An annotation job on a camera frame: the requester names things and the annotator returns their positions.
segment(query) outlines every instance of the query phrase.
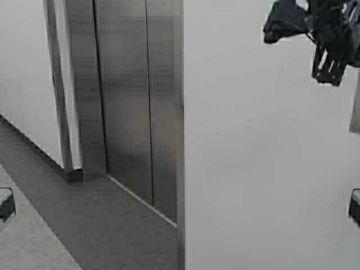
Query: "metal panel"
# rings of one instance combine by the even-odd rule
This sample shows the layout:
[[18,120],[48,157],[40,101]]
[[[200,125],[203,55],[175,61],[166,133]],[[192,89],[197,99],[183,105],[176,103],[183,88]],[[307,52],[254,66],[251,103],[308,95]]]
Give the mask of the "metal panel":
[[92,0],[66,1],[84,179],[106,174]]
[[53,0],[44,0],[43,4],[46,13],[45,18],[47,23],[50,61],[52,66],[52,82],[55,90],[62,159],[64,162],[65,172],[70,172],[73,170],[73,162],[71,158],[69,127],[65,107],[64,84],[62,81],[62,72],[60,66],[60,51],[57,39],[54,2]]
[[95,0],[108,173],[152,203],[145,0]]
[[185,140],[183,87],[183,0],[172,0],[174,8],[174,82],[175,82],[175,137],[176,137],[176,215],[177,215],[177,270],[185,270]]
[[172,1],[147,0],[154,206],[176,221],[176,119]]

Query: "elevator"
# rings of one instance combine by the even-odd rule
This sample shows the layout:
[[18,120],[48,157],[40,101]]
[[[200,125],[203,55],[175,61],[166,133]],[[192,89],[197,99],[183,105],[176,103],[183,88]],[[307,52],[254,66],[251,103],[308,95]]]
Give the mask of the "elevator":
[[176,221],[170,0],[93,0],[107,173]]

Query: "baseboard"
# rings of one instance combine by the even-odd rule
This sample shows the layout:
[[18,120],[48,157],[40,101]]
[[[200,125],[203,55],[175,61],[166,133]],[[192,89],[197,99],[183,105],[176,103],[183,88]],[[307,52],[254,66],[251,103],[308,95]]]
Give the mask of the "baseboard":
[[81,169],[66,172],[58,163],[49,157],[41,148],[39,148],[32,140],[30,140],[23,132],[17,129],[6,118],[0,115],[0,122],[3,123],[14,135],[21,139],[30,147],[42,160],[49,164],[56,172],[58,172],[67,183],[79,182],[83,180],[83,172]]

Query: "elevator door frame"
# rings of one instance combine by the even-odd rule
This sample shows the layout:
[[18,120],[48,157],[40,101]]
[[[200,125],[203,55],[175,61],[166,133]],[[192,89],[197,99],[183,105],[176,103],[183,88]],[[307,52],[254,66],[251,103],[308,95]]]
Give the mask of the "elevator door frame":
[[[100,82],[98,74],[98,51],[95,39],[95,21],[93,13],[89,11],[90,8],[94,7],[94,0],[61,0],[65,4],[65,12],[69,10],[68,3],[82,4],[83,16],[82,18],[87,19],[88,25],[84,28],[86,30],[87,38],[90,42],[82,43],[83,46],[90,46],[94,52],[91,55],[91,59],[88,59],[85,70],[82,70],[80,64],[81,58],[79,54],[81,51],[79,46],[74,48],[71,40],[75,35],[79,35],[79,30],[76,33],[71,32],[71,21],[74,16],[71,12],[65,14],[67,25],[69,28],[68,36],[70,39],[69,51],[71,52],[72,66],[74,67],[73,76],[75,82],[84,83],[81,80],[81,76],[86,75],[94,80],[95,87],[91,87],[91,91],[86,91],[89,82],[86,85],[75,85],[75,107],[78,111],[78,124],[80,133],[80,144],[81,144],[81,156],[83,159],[83,171],[84,175],[87,176],[85,179],[95,180],[100,176],[107,175],[106,170],[106,158],[105,158],[105,142],[104,142],[104,125],[103,125],[103,111],[102,101],[100,92]],[[186,269],[186,257],[185,257],[185,240],[186,240],[186,222],[185,222],[185,143],[184,143],[184,98],[183,98],[183,0],[170,0],[174,7],[174,63],[175,63],[175,130],[176,130],[176,212],[177,212],[177,249],[178,249],[178,265],[177,270]],[[81,113],[79,110],[80,106],[94,105],[94,100],[97,100],[95,110],[86,110],[89,115]]]

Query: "elevator threshold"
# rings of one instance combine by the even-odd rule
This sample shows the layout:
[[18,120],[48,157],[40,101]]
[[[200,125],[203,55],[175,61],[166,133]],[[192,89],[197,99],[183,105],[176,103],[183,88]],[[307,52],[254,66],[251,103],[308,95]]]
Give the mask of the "elevator threshold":
[[119,181],[117,181],[114,177],[112,177],[111,175],[107,175],[107,177],[112,180],[115,184],[117,184],[120,188],[122,188],[123,190],[125,190],[127,193],[129,193],[132,197],[134,197],[135,199],[137,199],[139,202],[141,202],[143,205],[145,205],[146,207],[148,207],[150,210],[152,210],[156,215],[158,215],[160,218],[162,218],[163,220],[165,220],[166,222],[168,222],[171,226],[173,226],[174,228],[177,228],[177,225],[175,222],[173,222],[171,219],[169,219],[166,215],[164,215],[163,213],[161,213],[160,211],[158,211],[155,207],[153,207],[152,205],[150,205],[147,201],[143,200],[142,198],[140,198],[138,195],[136,195],[133,191],[131,191],[130,189],[128,189],[127,187],[125,187],[123,184],[121,184]]

